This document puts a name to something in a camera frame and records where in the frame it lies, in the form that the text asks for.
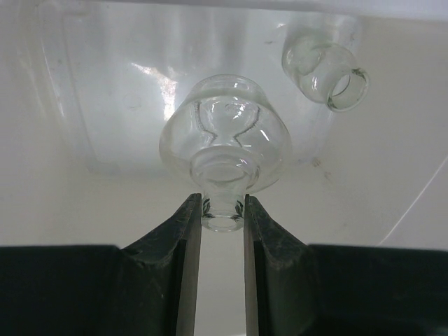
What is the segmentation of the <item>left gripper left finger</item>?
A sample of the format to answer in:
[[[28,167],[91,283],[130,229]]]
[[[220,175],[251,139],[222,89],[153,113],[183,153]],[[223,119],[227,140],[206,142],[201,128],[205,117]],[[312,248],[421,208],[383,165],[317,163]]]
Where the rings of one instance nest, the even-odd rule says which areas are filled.
[[[193,335],[201,200],[191,194],[170,218],[122,250],[120,328],[125,335]]]

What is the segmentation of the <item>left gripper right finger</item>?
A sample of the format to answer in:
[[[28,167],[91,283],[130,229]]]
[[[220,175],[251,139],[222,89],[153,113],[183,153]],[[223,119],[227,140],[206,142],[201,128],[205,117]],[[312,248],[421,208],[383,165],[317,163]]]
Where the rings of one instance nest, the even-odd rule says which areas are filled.
[[[310,250],[245,197],[244,281],[248,335],[302,335],[312,324]]]

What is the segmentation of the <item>clear glass flask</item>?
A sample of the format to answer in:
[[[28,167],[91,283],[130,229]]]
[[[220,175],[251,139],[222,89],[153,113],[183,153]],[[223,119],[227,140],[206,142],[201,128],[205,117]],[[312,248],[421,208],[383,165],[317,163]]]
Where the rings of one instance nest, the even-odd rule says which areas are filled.
[[[201,224],[214,232],[244,225],[246,194],[279,180],[291,136],[263,89],[221,74],[196,84],[160,135],[164,165],[202,189]]]
[[[334,113],[359,105],[370,86],[367,72],[352,52],[324,36],[307,34],[286,44],[282,67],[310,101]]]

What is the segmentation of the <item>white plastic tub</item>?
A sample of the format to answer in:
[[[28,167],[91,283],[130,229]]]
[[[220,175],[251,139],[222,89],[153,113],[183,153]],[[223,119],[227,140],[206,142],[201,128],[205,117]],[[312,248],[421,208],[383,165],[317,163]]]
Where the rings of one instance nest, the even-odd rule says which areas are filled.
[[[332,113],[284,74],[319,30],[356,54],[367,97]],[[2,1],[1,242],[123,244],[189,189],[158,138],[191,87],[251,78],[294,165],[259,194],[307,242],[447,247],[446,1]]]

